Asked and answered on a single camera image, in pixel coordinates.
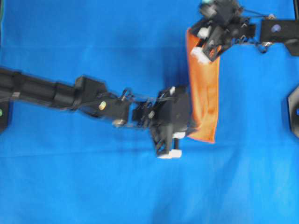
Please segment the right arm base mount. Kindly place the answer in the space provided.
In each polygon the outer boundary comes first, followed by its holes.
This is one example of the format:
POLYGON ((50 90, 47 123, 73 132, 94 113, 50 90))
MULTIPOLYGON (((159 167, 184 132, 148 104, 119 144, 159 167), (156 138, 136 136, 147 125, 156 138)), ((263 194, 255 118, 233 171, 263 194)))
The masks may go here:
POLYGON ((287 98, 289 125, 291 132, 299 138, 299 87, 297 86, 287 98))

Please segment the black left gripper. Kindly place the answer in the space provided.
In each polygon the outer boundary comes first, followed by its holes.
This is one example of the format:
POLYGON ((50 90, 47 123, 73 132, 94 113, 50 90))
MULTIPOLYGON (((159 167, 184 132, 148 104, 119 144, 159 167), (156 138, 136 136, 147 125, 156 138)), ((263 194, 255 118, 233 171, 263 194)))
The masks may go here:
POLYGON ((191 121, 188 88, 172 86, 161 90, 155 99, 136 103, 132 121, 138 128, 149 129, 159 159, 182 156, 180 139, 186 136, 191 121))

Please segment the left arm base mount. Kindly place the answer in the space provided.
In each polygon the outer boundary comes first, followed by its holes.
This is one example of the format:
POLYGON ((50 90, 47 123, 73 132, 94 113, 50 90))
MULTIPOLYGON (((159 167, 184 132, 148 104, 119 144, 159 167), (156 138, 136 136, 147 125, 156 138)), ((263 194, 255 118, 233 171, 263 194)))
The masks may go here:
POLYGON ((0 133, 2 134, 10 124, 10 107, 9 101, 0 103, 0 133))

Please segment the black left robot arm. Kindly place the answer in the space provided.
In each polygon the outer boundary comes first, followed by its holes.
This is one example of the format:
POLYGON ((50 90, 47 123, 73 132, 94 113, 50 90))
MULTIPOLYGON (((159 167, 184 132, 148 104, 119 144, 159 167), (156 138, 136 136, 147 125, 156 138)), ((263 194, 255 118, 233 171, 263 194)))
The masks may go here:
POLYGON ((191 132, 191 105, 187 89, 173 86, 156 98, 141 97, 125 89, 120 96, 109 92, 103 82, 79 77, 74 85, 50 82, 15 70, 0 70, 0 129, 10 122, 11 103, 26 101, 64 111, 81 111, 107 119, 115 127, 148 129, 156 156, 174 159, 182 156, 179 141, 191 132))

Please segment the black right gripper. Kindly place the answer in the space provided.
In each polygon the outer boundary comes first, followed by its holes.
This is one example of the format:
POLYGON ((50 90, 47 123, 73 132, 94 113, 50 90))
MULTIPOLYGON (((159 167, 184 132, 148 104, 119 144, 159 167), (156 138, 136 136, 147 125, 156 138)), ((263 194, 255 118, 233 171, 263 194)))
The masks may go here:
POLYGON ((188 46, 198 47, 201 63, 214 62, 232 45, 255 37, 256 25, 242 16, 236 0, 203 0, 199 12, 202 18, 188 30, 188 46))

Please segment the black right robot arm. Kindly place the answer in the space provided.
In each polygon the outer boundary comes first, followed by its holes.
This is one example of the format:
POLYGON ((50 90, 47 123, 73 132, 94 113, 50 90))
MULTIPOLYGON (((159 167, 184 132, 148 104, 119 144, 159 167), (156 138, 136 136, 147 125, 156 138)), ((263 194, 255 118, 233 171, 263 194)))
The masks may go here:
POLYGON ((245 8, 236 0, 204 0, 199 6, 202 18, 188 31, 196 37, 195 55, 201 63, 212 63, 233 45, 250 44, 260 53, 274 43, 282 43, 291 56, 299 55, 299 2, 295 0, 294 20, 277 19, 273 14, 254 13, 261 18, 259 39, 256 24, 244 16, 245 8))

